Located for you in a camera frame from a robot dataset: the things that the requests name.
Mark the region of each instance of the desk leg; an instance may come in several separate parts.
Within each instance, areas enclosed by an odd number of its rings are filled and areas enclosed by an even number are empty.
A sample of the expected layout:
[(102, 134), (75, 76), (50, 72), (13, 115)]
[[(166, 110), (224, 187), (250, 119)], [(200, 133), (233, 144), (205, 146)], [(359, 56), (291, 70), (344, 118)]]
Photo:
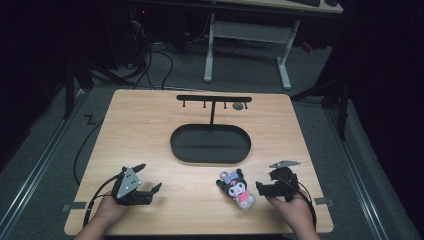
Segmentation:
[(203, 80), (207, 83), (212, 81), (214, 30), (215, 30), (215, 13), (211, 13), (211, 23), (209, 27), (209, 46), (208, 46), (208, 54), (206, 56), (205, 77), (203, 78)]
[(68, 119), (74, 110), (74, 75), (72, 74), (72, 61), (66, 64), (66, 110), (63, 119)]
[(299, 24), (300, 24), (299, 20), (296, 20), (294, 22), (293, 27), (292, 27), (290, 34), (289, 34), (289, 37), (288, 37), (286, 48), (284, 49), (283, 56), (277, 58), (278, 70), (280, 71), (281, 81), (283, 82), (283, 88), (285, 90), (291, 89), (290, 79), (289, 79), (289, 76), (287, 74), (287, 69), (286, 69), (286, 61), (287, 61), (287, 57), (289, 56), (290, 49), (293, 45), (294, 38), (296, 37), (296, 33), (297, 33), (297, 29), (299, 28)]

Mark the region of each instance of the kuromi plush toy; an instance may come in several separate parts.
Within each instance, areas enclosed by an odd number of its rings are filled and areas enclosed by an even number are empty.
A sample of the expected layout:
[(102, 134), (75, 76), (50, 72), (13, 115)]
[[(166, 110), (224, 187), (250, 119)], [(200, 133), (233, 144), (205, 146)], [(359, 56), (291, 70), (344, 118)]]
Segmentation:
[(237, 169), (231, 174), (222, 172), (220, 178), (221, 180), (216, 180), (216, 184), (236, 201), (239, 208), (246, 210), (252, 206), (255, 200), (247, 191), (247, 183), (243, 178), (241, 169)]

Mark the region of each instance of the black cable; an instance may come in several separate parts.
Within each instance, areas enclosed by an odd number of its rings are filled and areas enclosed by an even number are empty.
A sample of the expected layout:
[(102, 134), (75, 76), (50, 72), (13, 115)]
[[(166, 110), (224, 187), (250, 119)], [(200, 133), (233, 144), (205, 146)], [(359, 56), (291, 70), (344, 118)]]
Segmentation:
[[(143, 48), (142, 48), (142, 47), (140, 47), (140, 48), (138, 49), (138, 51), (137, 51), (136, 59), (138, 58), (138, 55), (139, 55), (139, 54), (142, 54), (142, 51), (143, 51)], [(144, 68), (144, 64), (143, 64), (143, 62), (141, 62), (141, 63), (139, 64), (139, 66), (137, 67), (137, 69), (136, 69), (134, 72), (129, 73), (129, 74), (127, 74), (127, 75), (125, 75), (125, 76), (122, 76), (122, 77), (120, 77), (120, 78), (121, 78), (121, 79), (123, 79), (123, 80), (128, 80), (128, 79), (130, 79), (130, 78), (133, 78), (133, 77), (137, 76), (138, 74), (140, 74), (140, 73), (143, 71), (143, 68)], [(100, 81), (110, 81), (110, 80), (111, 80), (110, 78), (103, 78), (103, 77), (101, 77), (101, 76), (99, 76), (99, 75), (96, 75), (96, 74), (94, 74), (94, 73), (93, 73), (93, 72), (91, 72), (91, 71), (90, 71), (90, 75), (91, 75), (93, 78), (95, 78), (95, 79), (97, 79), (97, 80), (100, 80)]]
[[(203, 49), (206, 49), (206, 48), (208, 48), (208, 42), (205, 42), (205, 40), (209, 40), (209, 37), (204, 37), (204, 38), (201, 38), (201, 39), (199, 39), (199, 40), (196, 40), (196, 41), (191, 41), (191, 42), (189, 42), (189, 43), (186, 43), (186, 48), (189, 48), (189, 49), (193, 49), (193, 50), (203, 50)], [(192, 45), (195, 45), (195, 44), (197, 44), (197, 45), (200, 45), (201, 44), (201, 46), (200, 47), (193, 47)]]
[(85, 144), (87, 143), (88, 139), (91, 137), (91, 135), (93, 135), (94, 131), (96, 131), (96, 129), (97, 129), (100, 125), (102, 125), (103, 121), (104, 121), (104, 119), (103, 119), (103, 120), (101, 120), (99, 123), (97, 123), (97, 125), (96, 125), (96, 126), (95, 126), (92, 130), (91, 130), (91, 132), (90, 132), (90, 133), (87, 135), (87, 137), (84, 139), (84, 142), (81, 144), (81, 146), (80, 146), (80, 148), (79, 148), (79, 150), (78, 150), (78, 153), (77, 153), (77, 155), (75, 156), (73, 172), (74, 172), (74, 179), (75, 179), (75, 181), (77, 182), (78, 186), (81, 184), (81, 182), (80, 182), (80, 180), (78, 179), (78, 176), (77, 176), (77, 161), (78, 161), (79, 155), (81, 154), (82, 149), (84, 148), (84, 146), (85, 146)]
[(166, 55), (165, 53), (162, 53), (162, 52), (153, 52), (153, 53), (161, 54), (161, 55), (167, 57), (171, 61), (171, 68), (169, 69), (168, 74), (166, 74), (165, 78), (162, 81), (162, 91), (163, 91), (163, 90), (165, 90), (165, 81), (169, 77), (169, 75), (171, 74), (172, 70), (174, 69), (174, 61), (172, 61), (172, 58), (170, 56)]
[(137, 88), (138, 83), (141, 81), (141, 79), (144, 77), (144, 75), (147, 74), (147, 71), (150, 69), (150, 66), (152, 64), (152, 46), (149, 47), (149, 64), (147, 64), (146, 68), (144, 69), (143, 74), (138, 78), (138, 80), (134, 83), (133, 89)]
[(217, 39), (216, 42), (221, 43), (220, 47), (233, 46), (233, 49), (230, 49), (228, 51), (220, 51), (216, 48), (217, 46), (214, 46), (213, 50), (217, 53), (233, 53), (239, 48), (239, 40), (236, 40), (236, 39)]
[(245, 48), (253, 48), (253, 49), (263, 49), (263, 48), (267, 48), (267, 47), (271, 47), (273, 45), (276, 45), (276, 43), (272, 43), (272, 42), (261, 42), (260, 46), (255, 46), (254, 43), (256, 41), (240, 41), (239, 45)]
[(146, 72), (146, 77), (147, 77), (147, 81), (149, 82), (149, 85), (150, 85), (150, 90), (156, 90), (155, 86), (153, 85), (152, 81), (150, 80), (148, 72)]
[(96, 199), (99, 198), (99, 197), (111, 197), (111, 196), (112, 196), (112, 194), (102, 194), (102, 195), (98, 195), (96, 197)]
[(97, 190), (97, 192), (94, 194), (93, 198), (91, 199), (90, 203), (88, 204), (87, 207), (87, 211), (85, 212), (85, 216), (84, 216), (84, 223), (83, 223), (83, 227), (85, 227), (88, 224), (88, 221), (90, 220), (90, 214), (91, 214), (91, 210), (93, 209), (93, 205), (94, 205), (94, 201), (99, 197), (99, 193), (100, 191), (110, 182), (118, 179), (119, 177), (121, 177), (124, 173), (120, 172), (119, 174), (113, 176), (112, 178), (110, 178), (109, 180), (107, 180), (105, 183), (102, 184), (102, 186), (100, 186), (100, 188)]
[(303, 194), (300, 190), (294, 188), (293, 186), (291, 186), (288, 182), (284, 181), (282, 178), (280, 178), (279, 176), (276, 176), (278, 178), (278, 180), (282, 181), (284, 184), (286, 184), (289, 188), (293, 189), (294, 191), (296, 191), (297, 193), (299, 193), (299, 195), (306, 201), (306, 203), (308, 204), (309, 207), (309, 211), (311, 211), (312, 214), (312, 223), (314, 224), (315, 229), (317, 228), (317, 215), (315, 213), (315, 208), (312, 205), (312, 198), (311, 195), (309, 194), (308, 189), (306, 189), (306, 187), (301, 184), (299, 181), (297, 182), (298, 184), (300, 184), (306, 191), (306, 193), (309, 196), (309, 199), (305, 196), (305, 194)]
[(204, 37), (204, 34), (205, 34), (206, 30), (208, 29), (208, 26), (210, 25), (209, 24), (210, 18), (211, 18), (211, 14), (209, 13), (208, 17), (206, 18), (206, 22), (205, 22), (205, 26), (203, 27), (203, 31), (199, 34), (199, 37), (195, 38), (195, 40), (186, 42), (186, 45), (191, 44), (191, 43), (195, 43), (197, 41), (202, 41), (204, 39), (209, 39), (209, 37)]
[[(153, 45), (162, 45), (163, 43), (154, 43)], [(165, 48), (161, 49), (161, 50), (155, 50), (154, 52), (165, 52), (166, 50), (169, 49), (169, 43), (164, 43), (165, 44)]]

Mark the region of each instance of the human hand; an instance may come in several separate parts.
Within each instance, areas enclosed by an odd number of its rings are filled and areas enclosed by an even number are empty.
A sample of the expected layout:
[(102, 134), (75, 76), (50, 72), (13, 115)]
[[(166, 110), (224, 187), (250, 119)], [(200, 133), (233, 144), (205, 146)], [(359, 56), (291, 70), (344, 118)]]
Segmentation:
[(98, 240), (102, 239), (106, 230), (116, 223), (124, 215), (128, 206), (122, 206), (116, 203), (111, 196), (111, 192), (107, 192), (103, 196), (99, 207), (93, 218), (88, 224), (78, 233), (75, 240)]
[(266, 197), (266, 200), (278, 210), (297, 239), (320, 239), (315, 230), (308, 203), (299, 193), (290, 202), (281, 201), (275, 197)]
[(110, 226), (121, 219), (127, 208), (128, 206), (119, 205), (109, 191), (103, 196), (93, 219), (102, 219)]

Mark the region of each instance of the black oval tray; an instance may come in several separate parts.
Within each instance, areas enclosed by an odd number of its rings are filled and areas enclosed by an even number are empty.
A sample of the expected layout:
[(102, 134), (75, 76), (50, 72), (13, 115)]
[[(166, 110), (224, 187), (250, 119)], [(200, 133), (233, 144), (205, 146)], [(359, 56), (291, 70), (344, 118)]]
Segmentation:
[(251, 141), (241, 128), (220, 124), (187, 124), (171, 136), (174, 155), (190, 163), (238, 163), (249, 154)]

